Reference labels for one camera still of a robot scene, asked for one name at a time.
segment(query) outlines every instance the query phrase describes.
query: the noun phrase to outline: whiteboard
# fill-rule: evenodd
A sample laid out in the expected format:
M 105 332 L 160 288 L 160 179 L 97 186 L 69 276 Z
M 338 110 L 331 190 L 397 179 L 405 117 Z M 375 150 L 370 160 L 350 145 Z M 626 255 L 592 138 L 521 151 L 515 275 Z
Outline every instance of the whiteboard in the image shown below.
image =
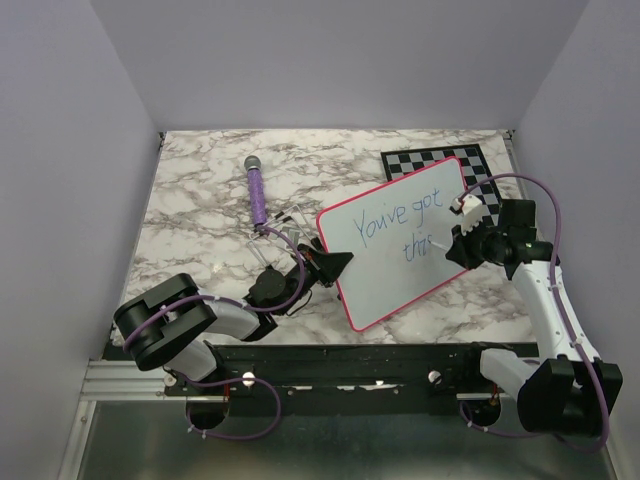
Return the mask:
M 327 251 L 354 254 L 337 282 L 351 328 L 365 330 L 465 272 L 434 245 L 451 247 L 459 219 L 449 207 L 465 188 L 460 161 L 449 157 L 318 214 Z

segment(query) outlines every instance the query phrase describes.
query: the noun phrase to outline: checkered board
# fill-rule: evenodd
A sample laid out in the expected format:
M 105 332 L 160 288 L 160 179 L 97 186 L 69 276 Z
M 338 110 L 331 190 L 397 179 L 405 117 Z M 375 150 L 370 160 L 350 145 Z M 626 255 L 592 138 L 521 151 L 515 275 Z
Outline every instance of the checkered board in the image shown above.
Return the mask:
M 480 180 L 491 176 L 487 161 L 478 144 L 383 152 L 381 155 L 384 171 L 389 181 L 451 156 L 458 157 L 460 160 L 467 186 L 471 187 Z M 473 191 L 473 195 L 478 196 L 489 210 L 489 214 L 483 217 L 485 223 L 488 226 L 497 225 L 502 198 L 495 182 L 482 185 L 478 190 Z

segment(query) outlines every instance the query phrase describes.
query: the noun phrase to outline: marble table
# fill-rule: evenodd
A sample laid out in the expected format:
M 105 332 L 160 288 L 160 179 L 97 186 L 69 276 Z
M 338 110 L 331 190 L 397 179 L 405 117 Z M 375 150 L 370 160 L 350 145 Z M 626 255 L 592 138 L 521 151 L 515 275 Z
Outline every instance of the marble table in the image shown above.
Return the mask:
M 169 132 L 158 165 L 126 299 L 180 272 L 218 295 L 241 298 L 261 271 L 246 247 L 252 229 L 244 158 L 263 163 L 270 212 L 293 204 L 315 224 L 323 208 L 386 181 L 380 152 L 478 143 L 493 174 L 511 164 L 498 131 L 230 130 Z M 498 184 L 515 198 L 515 181 Z M 292 261 L 276 266 L 288 270 Z M 498 267 L 484 265 L 363 333 L 353 331 L 337 289 L 314 287 L 310 304 L 261 344 L 393 344 L 532 341 L 518 293 Z M 237 343 L 204 334 L 217 344 Z M 118 334 L 114 343 L 120 343 Z

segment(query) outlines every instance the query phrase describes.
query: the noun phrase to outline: wall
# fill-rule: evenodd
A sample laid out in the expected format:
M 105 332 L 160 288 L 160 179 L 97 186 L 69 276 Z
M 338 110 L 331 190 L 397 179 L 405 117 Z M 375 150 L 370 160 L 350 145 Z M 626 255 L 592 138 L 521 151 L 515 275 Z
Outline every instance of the wall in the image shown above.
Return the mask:
M 586 0 L 92 0 L 168 130 L 515 126 Z
M 604 359 L 617 362 L 625 377 L 614 443 L 629 453 L 640 444 L 638 25 L 637 0 L 592 0 L 515 138 L 521 170 L 560 198 L 560 255 L 573 306 Z M 535 187 L 529 191 L 542 198 Z M 548 203 L 538 217 L 549 238 Z M 640 459 L 633 460 L 640 472 Z
M 158 139 L 88 2 L 9 2 L 0 46 L 0 478 L 55 478 Z

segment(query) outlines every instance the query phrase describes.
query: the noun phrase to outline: gray floor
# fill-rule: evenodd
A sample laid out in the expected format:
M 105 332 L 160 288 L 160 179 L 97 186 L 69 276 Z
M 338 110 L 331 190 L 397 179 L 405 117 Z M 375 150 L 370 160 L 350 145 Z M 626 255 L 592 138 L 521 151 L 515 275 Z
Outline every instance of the gray floor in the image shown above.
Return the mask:
M 99 405 L 80 478 L 615 478 L 606 454 L 578 454 L 548 437 L 495 438 L 467 429 L 458 417 L 287 417 L 265 439 L 233 443 L 187 434 L 183 409 L 173 402 Z M 254 432 L 268 421 L 228 420 L 224 430 Z

